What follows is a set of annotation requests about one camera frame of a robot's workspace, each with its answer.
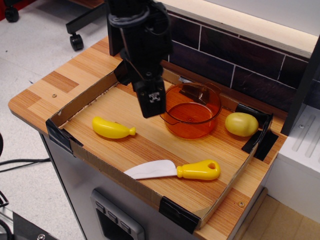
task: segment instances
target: white blade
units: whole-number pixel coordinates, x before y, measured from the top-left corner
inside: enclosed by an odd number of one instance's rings
[[[150,161],[124,172],[133,179],[150,179],[159,177],[176,176],[177,169],[175,164],[170,160]]]

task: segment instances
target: toy knife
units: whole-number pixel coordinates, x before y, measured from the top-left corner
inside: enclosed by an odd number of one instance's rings
[[[185,179],[214,180],[219,177],[219,164],[211,159],[189,163],[176,167],[170,160],[150,161],[124,172],[133,179],[150,179],[168,176],[178,176]]]

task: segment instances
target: floor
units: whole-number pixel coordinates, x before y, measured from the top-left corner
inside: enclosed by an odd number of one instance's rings
[[[48,154],[36,130],[15,117],[8,102],[19,92],[75,57],[65,24],[87,9],[65,0],[37,0],[19,11],[19,21],[0,21],[0,162],[44,159]],[[107,35],[105,18],[81,29],[84,49]],[[60,240],[83,240],[51,163],[0,173],[8,208]],[[319,240],[320,224],[267,196],[243,240]]]
[[[241,240],[319,239],[319,223],[267,195]]]

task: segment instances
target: control panel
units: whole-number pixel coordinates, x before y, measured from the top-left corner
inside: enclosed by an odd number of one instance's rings
[[[90,198],[107,240],[145,240],[144,228],[105,196],[93,190]]]

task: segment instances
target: yellow knife handle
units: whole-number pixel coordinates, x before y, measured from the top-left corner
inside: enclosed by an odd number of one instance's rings
[[[176,167],[176,175],[185,179],[214,180],[220,173],[219,164],[211,159]]]

